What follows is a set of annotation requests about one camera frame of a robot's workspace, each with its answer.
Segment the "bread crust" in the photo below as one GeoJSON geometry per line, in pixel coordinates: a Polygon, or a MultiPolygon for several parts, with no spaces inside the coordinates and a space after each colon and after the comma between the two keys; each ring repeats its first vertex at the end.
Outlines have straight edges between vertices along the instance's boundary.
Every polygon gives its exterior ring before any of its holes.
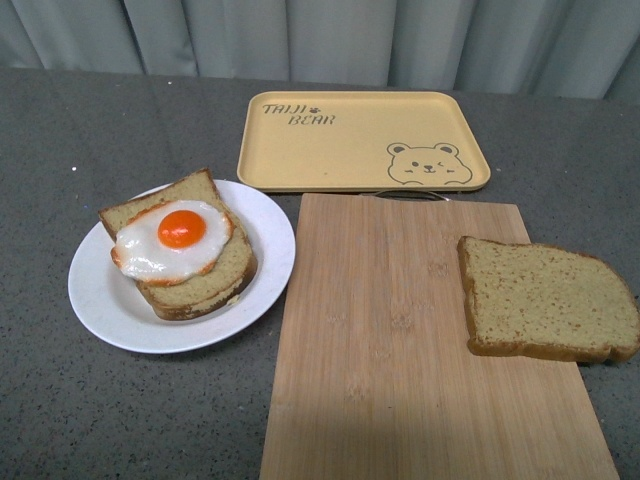
{"type": "Polygon", "coordinates": [[[135,282],[136,287],[151,305],[155,314],[164,320],[190,320],[225,306],[229,299],[240,294],[249,285],[258,270],[258,261],[244,225],[220,198],[211,172],[207,168],[202,168],[158,191],[101,209],[98,215],[107,233],[115,241],[118,231],[137,212],[157,203],[178,199],[201,200],[212,204],[228,216],[235,228],[232,238],[225,245],[218,261],[206,274],[196,275],[178,285],[163,286],[141,281],[135,282]],[[231,249],[234,250],[236,256],[229,257],[231,249]],[[229,258],[226,265],[231,263],[234,265],[231,272],[223,270],[224,266],[220,265],[225,263],[219,261],[224,255],[229,258]],[[210,279],[215,279],[215,283],[219,285],[216,288],[200,291],[202,285],[206,286],[210,279]]]}
{"type": "MultiPolygon", "coordinates": [[[[600,262],[609,271],[614,273],[620,280],[621,284],[626,288],[626,296],[628,301],[635,307],[636,321],[638,324],[638,333],[635,339],[635,345],[629,346],[617,346],[617,345],[602,345],[600,348],[579,348],[571,345],[559,345],[559,344],[537,344],[525,341],[496,341],[486,343],[482,341],[478,336],[477,322],[478,322],[478,309],[481,305],[478,305],[479,297],[477,293],[476,283],[473,275],[470,272],[470,258],[466,249],[466,243],[473,237],[463,236],[458,241],[458,261],[460,266],[460,274],[462,280],[462,287],[464,290],[464,311],[467,324],[467,330],[469,332],[469,340],[467,341],[467,347],[471,353],[475,355],[485,356],[516,356],[522,355],[532,358],[540,358],[546,360],[557,360],[567,362],[584,362],[584,363],[602,363],[607,360],[614,362],[624,362],[629,360],[640,350],[640,310],[635,302],[635,299],[629,290],[624,279],[617,273],[611,266],[609,266],[603,260],[585,253],[578,253],[577,255],[583,258],[590,258],[600,262]]],[[[493,243],[495,245],[507,245],[501,242],[493,240],[482,240],[483,242],[493,243]]],[[[508,244],[510,246],[519,246],[528,248],[532,244],[508,244]]],[[[546,248],[556,249],[558,251],[566,252],[566,250],[549,244],[537,244],[546,248]]]]}

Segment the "egg white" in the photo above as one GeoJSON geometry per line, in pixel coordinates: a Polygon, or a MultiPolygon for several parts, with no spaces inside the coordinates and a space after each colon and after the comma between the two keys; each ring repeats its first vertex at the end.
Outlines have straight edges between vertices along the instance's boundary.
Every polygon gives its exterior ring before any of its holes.
{"type": "Polygon", "coordinates": [[[213,268],[233,233],[233,223],[215,207],[196,200],[177,200],[135,218],[116,236],[114,263],[127,277],[159,285],[182,283],[213,268]],[[158,238],[162,219],[176,210],[191,210],[206,224],[204,236],[186,248],[170,248],[158,238]]]}

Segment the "tray rim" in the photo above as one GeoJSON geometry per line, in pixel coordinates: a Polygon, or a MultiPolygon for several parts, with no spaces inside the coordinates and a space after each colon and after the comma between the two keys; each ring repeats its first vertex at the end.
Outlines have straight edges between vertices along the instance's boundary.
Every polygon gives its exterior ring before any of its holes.
{"type": "Polygon", "coordinates": [[[473,131],[471,130],[471,126],[464,116],[464,112],[462,111],[460,104],[457,102],[455,98],[451,95],[440,91],[434,90],[267,90],[264,92],[260,92],[254,95],[247,105],[247,114],[244,123],[244,130],[242,136],[242,143],[240,145],[240,153],[238,156],[238,165],[236,168],[236,175],[238,179],[252,188],[260,190],[262,192],[270,192],[270,193],[306,193],[306,192],[314,192],[314,193],[322,193],[322,192],[342,192],[342,193],[359,193],[359,192],[377,192],[381,190],[410,190],[410,191],[420,191],[420,192],[471,192],[482,189],[491,179],[491,168],[489,167],[489,163],[487,162],[480,145],[478,144],[473,131]],[[285,96],[290,97],[292,99],[298,98],[329,98],[335,99],[341,96],[353,97],[353,98],[366,98],[367,96],[372,97],[394,97],[394,96],[405,96],[405,97],[421,97],[424,99],[425,97],[433,97],[439,101],[444,101],[449,104],[450,108],[455,110],[455,113],[459,115],[460,121],[464,123],[464,126],[469,131],[469,138],[467,140],[471,141],[473,145],[477,148],[478,152],[481,155],[481,162],[479,162],[480,171],[480,180],[478,182],[473,183],[470,186],[465,185],[444,185],[444,186],[430,186],[430,185],[370,185],[370,186],[331,186],[327,184],[320,183],[307,183],[305,186],[289,186],[283,184],[276,184],[274,182],[265,182],[259,183],[252,181],[247,178],[244,174],[243,167],[246,168],[246,145],[248,141],[247,132],[250,127],[250,123],[252,121],[252,114],[256,109],[256,105],[258,105],[262,99],[269,96],[285,96]]]}

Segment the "bamboo cutting board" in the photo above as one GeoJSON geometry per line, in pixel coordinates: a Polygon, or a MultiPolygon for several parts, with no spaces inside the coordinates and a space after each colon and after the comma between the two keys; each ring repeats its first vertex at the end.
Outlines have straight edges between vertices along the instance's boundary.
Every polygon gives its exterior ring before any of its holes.
{"type": "Polygon", "coordinates": [[[305,194],[261,479],[618,478],[575,363],[473,356],[456,243],[515,205],[305,194]]]}

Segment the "stacked bread slices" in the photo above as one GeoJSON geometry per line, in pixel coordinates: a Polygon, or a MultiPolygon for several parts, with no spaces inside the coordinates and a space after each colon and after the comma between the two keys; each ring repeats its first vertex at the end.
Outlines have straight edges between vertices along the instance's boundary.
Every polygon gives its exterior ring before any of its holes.
{"type": "Polygon", "coordinates": [[[188,320],[212,312],[234,299],[253,279],[258,266],[244,225],[220,197],[210,171],[198,170],[161,190],[100,210],[99,216],[115,241],[118,232],[140,212],[175,200],[208,203],[226,213],[235,227],[215,266],[208,273],[170,286],[135,281],[136,287],[158,317],[188,320]]]}

